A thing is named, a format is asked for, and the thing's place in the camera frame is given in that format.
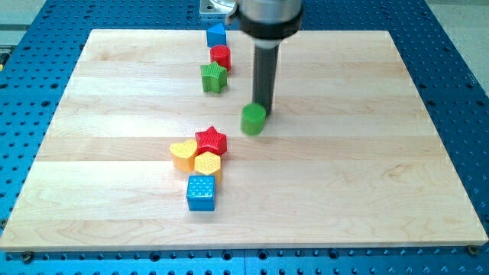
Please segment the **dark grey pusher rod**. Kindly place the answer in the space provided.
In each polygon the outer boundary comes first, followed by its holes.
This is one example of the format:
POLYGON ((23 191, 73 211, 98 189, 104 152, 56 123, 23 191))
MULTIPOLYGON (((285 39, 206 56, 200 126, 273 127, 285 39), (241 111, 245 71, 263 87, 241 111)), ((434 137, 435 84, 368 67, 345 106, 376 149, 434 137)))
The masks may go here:
POLYGON ((257 41, 254 46, 252 101, 271 114, 274 99, 274 83, 280 43, 257 41))

